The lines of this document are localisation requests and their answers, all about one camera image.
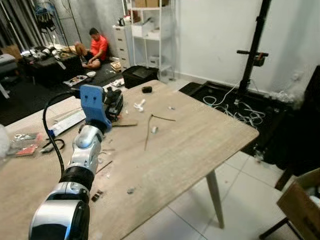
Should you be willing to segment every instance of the white wall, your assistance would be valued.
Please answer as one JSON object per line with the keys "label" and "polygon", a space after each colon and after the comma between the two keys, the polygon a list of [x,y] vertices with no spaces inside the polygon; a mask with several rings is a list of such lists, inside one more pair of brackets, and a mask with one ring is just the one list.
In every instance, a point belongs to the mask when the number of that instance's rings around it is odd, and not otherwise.
{"label": "white wall", "polygon": [[[262,0],[177,0],[176,71],[203,79],[235,84],[241,80]],[[262,91],[278,91],[295,70],[308,84],[320,64],[318,0],[273,0],[259,51],[269,53],[252,78]]]}

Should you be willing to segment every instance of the black stand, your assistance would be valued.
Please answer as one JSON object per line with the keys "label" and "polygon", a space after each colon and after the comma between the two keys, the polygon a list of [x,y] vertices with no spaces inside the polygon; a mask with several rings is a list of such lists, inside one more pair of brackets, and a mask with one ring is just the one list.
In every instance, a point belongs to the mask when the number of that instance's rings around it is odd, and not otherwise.
{"label": "black stand", "polygon": [[273,227],[271,227],[269,230],[267,230],[265,233],[261,234],[259,236],[259,239],[264,240],[266,239],[266,237],[268,237],[270,234],[272,234],[273,232],[275,232],[276,230],[278,230],[279,228],[281,228],[283,225],[287,224],[288,227],[293,231],[293,233],[297,236],[297,238],[299,240],[304,240],[299,233],[295,230],[295,228],[291,225],[291,223],[289,222],[289,219],[286,217],[284,219],[282,219],[280,222],[278,222],[276,225],[274,225]]}
{"label": "black stand", "polygon": [[261,5],[261,10],[259,16],[256,18],[256,27],[252,40],[252,45],[250,52],[238,50],[238,54],[248,54],[248,60],[246,62],[244,74],[242,80],[240,82],[240,86],[237,92],[237,99],[242,98],[243,95],[247,93],[250,77],[252,73],[252,69],[254,66],[261,67],[264,64],[265,57],[267,57],[268,53],[258,52],[259,43],[261,40],[262,32],[265,26],[266,17],[268,14],[268,10],[271,4],[271,0],[263,0]]}

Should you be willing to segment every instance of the white shelving unit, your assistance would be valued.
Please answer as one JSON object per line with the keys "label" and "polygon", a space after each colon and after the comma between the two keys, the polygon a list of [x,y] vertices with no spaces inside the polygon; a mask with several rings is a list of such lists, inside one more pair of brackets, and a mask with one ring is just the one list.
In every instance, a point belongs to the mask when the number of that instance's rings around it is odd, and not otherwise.
{"label": "white shelving unit", "polygon": [[175,78],[175,48],[174,48],[174,32],[175,32],[175,1],[171,0],[168,5],[162,6],[162,0],[159,0],[161,7],[131,7],[131,16],[133,11],[138,11],[141,23],[152,17],[155,20],[155,27],[159,27],[159,37],[155,36],[134,36],[132,34],[133,44],[133,62],[134,65],[149,66],[150,53],[159,56],[159,80],[162,80],[163,72],[171,70],[172,78]]}

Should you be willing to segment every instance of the wooden table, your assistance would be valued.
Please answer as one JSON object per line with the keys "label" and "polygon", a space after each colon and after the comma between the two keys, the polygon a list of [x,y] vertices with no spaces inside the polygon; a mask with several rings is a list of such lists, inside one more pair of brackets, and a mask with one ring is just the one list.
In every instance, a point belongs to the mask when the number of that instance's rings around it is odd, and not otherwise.
{"label": "wooden table", "polygon": [[[143,86],[152,86],[152,93],[143,94]],[[115,148],[115,152],[99,156],[103,163],[98,169],[110,159],[113,162],[93,182],[91,195],[97,189],[104,194],[98,201],[90,201],[89,238],[96,234],[106,240],[124,238],[204,177],[223,227],[215,169],[256,138],[258,131],[156,80],[123,95],[123,118],[138,120],[138,126],[115,127],[101,144],[102,150]],[[146,100],[143,113],[133,107],[142,99]],[[52,111],[63,113],[79,106],[79,100],[68,98],[53,106]],[[18,132],[43,132],[41,113],[37,114],[26,129],[22,126],[27,124],[24,120]],[[153,118],[150,127],[157,126],[158,132],[149,134],[144,151],[151,114],[176,121]],[[19,124],[15,129],[9,127],[10,134],[18,128]],[[66,142],[62,152],[65,164],[70,160],[71,142],[77,133],[74,127],[61,136]],[[58,183],[59,175],[55,152],[14,158],[2,166],[0,236],[6,240],[27,239],[32,216]],[[130,188],[134,188],[133,194],[127,193]]]}

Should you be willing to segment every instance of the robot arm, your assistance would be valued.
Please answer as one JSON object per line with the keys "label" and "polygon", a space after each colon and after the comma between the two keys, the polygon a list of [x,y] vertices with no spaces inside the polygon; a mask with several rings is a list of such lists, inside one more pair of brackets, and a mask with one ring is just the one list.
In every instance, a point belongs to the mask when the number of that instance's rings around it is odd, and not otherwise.
{"label": "robot arm", "polygon": [[30,240],[87,240],[89,199],[103,134],[111,130],[106,118],[103,88],[80,87],[86,125],[73,140],[73,155],[59,183],[35,212]]}

